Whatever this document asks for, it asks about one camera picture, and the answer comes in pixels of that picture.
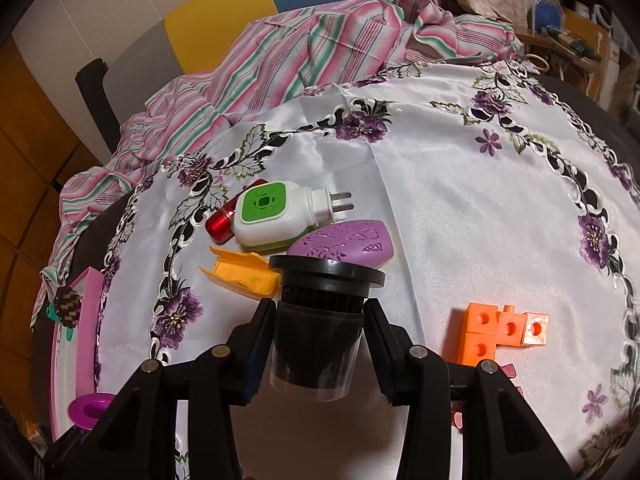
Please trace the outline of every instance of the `pine cone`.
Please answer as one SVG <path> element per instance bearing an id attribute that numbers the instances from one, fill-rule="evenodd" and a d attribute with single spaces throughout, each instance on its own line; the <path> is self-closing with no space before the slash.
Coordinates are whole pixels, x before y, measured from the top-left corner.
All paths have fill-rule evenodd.
<path id="1" fill-rule="evenodd" d="M 53 307 L 63 326 L 75 328 L 80 319 L 82 298 L 70 286 L 61 286 L 53 300 Z"/>

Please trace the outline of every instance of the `purple perforated lid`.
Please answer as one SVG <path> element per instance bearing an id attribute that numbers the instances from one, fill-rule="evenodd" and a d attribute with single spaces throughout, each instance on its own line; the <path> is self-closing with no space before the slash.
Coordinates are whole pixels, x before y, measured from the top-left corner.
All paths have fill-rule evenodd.
<path id="1" fill-rule="evenodd" d="M 391 236 L 380 220 L 347 220 L 296 240 L 287 254 L 380 267 L 394 256 Z"/>

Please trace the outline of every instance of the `metal screw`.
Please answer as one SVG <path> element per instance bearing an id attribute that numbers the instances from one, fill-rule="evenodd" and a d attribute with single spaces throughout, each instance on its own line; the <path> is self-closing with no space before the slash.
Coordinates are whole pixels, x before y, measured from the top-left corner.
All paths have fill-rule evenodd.
<path id="1" fill-rule="evenodd" d="M 150 373 L 158 369 L 160 363 L 156 359 L 147 359 L 140 365 L 143 372 Z"/>
<path id="2" fill-rule="evenodd" d="M 427 357 L 428 353 L 429 351 L 427 350 L 427 348 L 422 345 L 413 345 L 411 348 L 409 348 L 409 354 L 411 354 L 416 359 Z"/>
<path id="3" fill-rule="evenodd" d="M 498 371 L 498 365 L 489 359 L 482 361 L 480 367 L 488 374 L 495 374 Z"/>
<path id="4" fill-rule="evenodd" d="M 213 357 L 226 357 L 229 354 L 231 354 L 231 348 L 227 345 L 215 345 L 211 349 L 211 355 L 213 355 Z"/>

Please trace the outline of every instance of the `magenta plastic ring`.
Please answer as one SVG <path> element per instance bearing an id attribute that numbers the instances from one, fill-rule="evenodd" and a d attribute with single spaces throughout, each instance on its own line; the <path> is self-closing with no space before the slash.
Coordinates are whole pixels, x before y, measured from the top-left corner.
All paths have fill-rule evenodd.
<path id="1" fill-rule="evenodd" d="M 66 412 L 78 428 L 92 430 L 115 398 L 116 396 L 113 394 L 83 395 L 73 400 Z"/>

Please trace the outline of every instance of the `pink plastic tray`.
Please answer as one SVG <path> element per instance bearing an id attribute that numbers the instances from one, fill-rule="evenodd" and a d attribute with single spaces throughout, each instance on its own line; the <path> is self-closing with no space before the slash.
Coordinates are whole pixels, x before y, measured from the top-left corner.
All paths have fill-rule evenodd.
<path id="1" fill-rule="evenodd" d="M 80 319 L 71 341 L 66 329 L 56 324 L 51 349 L 49 413 L 54 440 L 71 427 L 66 409 L 76 398 L 95 393 L 95 330 L 104 276 L 93 267 L 87 268 L 71 287 L 82 297 Z"/>

